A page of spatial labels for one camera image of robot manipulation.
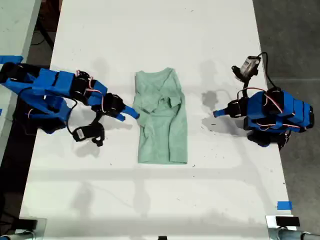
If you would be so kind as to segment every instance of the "cable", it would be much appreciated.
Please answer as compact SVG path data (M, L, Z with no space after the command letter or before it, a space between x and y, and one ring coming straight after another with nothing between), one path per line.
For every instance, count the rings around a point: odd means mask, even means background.
M261 52L257 57L260 57L262 55L265 55L265 75L266 75L266 78L268 79L268 81L276 88L277 86L274 84L273 81L271 81L270 77L269 77L269 74L268 74L268 53L266 51L263 51Z
M70 109L69 113L68 113L67 116L66 116L66 123L65 123L66 129L68 130L68 132L69 132L71 135L73 135L73 134L72 134L72 131L70 130L70 127L69 127L69 119L70 119L70 115L71 115L72 110L78 105L78 101L75 100L74 98L71 98L71 97L66 96L66 95L63 95L63 94L57 94L57 93L55 93L55 92L53 92L53 91L48 91L48 92L49 92L49 93L52 93L53 96L61 97L61 98L66 98L66 99L70 99L70 100L74 101L74 105L72 106L72 108Z
M38 45L42 44L44 41L45 41L45 39L43 39L41 42L31 44L31 46L38 46Z
M264 95L266 97L266 99L269 99L277 108L278 110L280 111L280 113L283 113L284 111L281 109L281 107L279 106L279 104L273 99L271 98L270 96L268 96L266 94L266 90L262 89L262 88L258 88L258 87L245 87L243 88L242 90L238 91L237 94L236 94L236 99L239 101L239 93L242 92L243 90L247 90L247 89L256 89L256 90L260 90L260 91L263 91L264 92Z
M100 93L102 95L102 98L101 98L101 110L102 110L102 112L105 113L106 111L104 110L104 95L102 94L102 92L100 92L99 90L96 90L96 89L88 89L88 88L84 91L84 93L86 93L86 91Z
M31 86L30 86L30 87L26 87L26 88L22 89L22 90L17 94L17 99L18 99L18 101L17 101L17 103L16 103L15 110L14 110L14 112L13 112L13 114L12 114L12 121L13 121L13 122L17 122L18 124L21 125L21 127L23 128L23 131L24 131L24 134L25 134L25 135L35 137L36 134L27 133L26 126L25 126L24 124L22 124L22 123L15 117L16 112L17 112L17 106L19 105L19 103L20 103L20 101L21 101L21 94L22 94L24 91L29 90L29 89L32 89L32 87L31 87Z
M256 124L258 124L259 126L261 126L261 127L273 127L273 126L275 126L276 124L260 124L260 123L256 123ZM286 123L284 123L284 124L282 124L283 126L286 126L286 127L291 127L291 128L297 128L297 129L299 129L300 127L299 126L296 126L296 125L291 125L291 124L286 124Z
M72 131L69 128L69 119L70 119L70 115L71 115L72 110L78 105L78 102L77 102L77 100L75 100L73 98L69 98L69 99L73 100L75 102L75 104L73 105L73 107L70 109L68 115L66 116L66 129L68 129L68 132L73 136Z

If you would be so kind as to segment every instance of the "blue tape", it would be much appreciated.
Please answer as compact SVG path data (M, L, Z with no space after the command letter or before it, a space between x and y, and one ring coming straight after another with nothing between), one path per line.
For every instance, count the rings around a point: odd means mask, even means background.
M11 56L11 55L0 55L0 64L5 64L8 62L19 64L24 58L22 56Z
M276 208L278 210L292 210L292 202L291 201L278 201L278 205Z

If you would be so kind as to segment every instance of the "table surface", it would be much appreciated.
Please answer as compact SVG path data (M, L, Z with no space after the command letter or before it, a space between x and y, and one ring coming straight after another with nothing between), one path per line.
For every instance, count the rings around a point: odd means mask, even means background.
M17 55L27 60L41 0L1 0L0 55ZM0 164L6 149L16 108L17 95L0 85Z
M247 140L241 119L212 116L243 87L231 66L260 51L251 0L64 0L51 69L86 71L131 105L135 72L175 68L188 164L138 164L129 117L103 118L100 148L38 131L20 216L46 218L48 239L269 239L265 215L291 213L276 207L288 200L278 147ZM250 85L266 88L259 70ZM93 118L80 104L70 125Z

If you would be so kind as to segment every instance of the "gray floor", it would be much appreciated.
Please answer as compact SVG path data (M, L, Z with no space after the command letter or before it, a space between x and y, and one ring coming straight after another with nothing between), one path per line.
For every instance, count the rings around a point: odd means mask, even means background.
M293 134L280 154L293 214L300 217L302 230L320 233L320 0L253 3L261 49L269 54L270 77L279 87L310 103L315 112L315 127ZM36 33L33 43L41 40ZM28 63L50 65L51 53L46 42L32 46Z

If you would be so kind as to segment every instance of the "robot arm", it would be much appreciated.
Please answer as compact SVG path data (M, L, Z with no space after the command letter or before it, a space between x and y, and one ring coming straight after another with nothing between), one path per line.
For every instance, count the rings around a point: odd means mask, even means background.
M267 91L248 87L251 77L258 74L261 54L249 56L241 68L232 67L236 78L244 83L244 87L238 92L236 100L229 102L225 109L214 111L213 115L216 118L223 115L230 115L231 118L245 117L243 129L253 131L248 135L249 140L262 147L278 143L279 148L282 148L291 131L301 133L313 127L313 108L276 87L271 80L274 87ZM248 89L260 91L248 97ZM240 92L243 92L243 97L239 99Z
M21 56L0 56L0 63L4 63L0 71L0 84L15 92L30 106L23 121L48 134L67 127L77 142L93 138L92 141L100 147L105 138L104 128L99 123L102 116L120 121L126 119L121 113L135 119L139 117L118 95L107 92L104 85L86 72L57 72L20 63L21 61ZM73 100L75 105L69 108L64 98ZM71 131L69 117L77 101L91 106L96 117L88 126Z

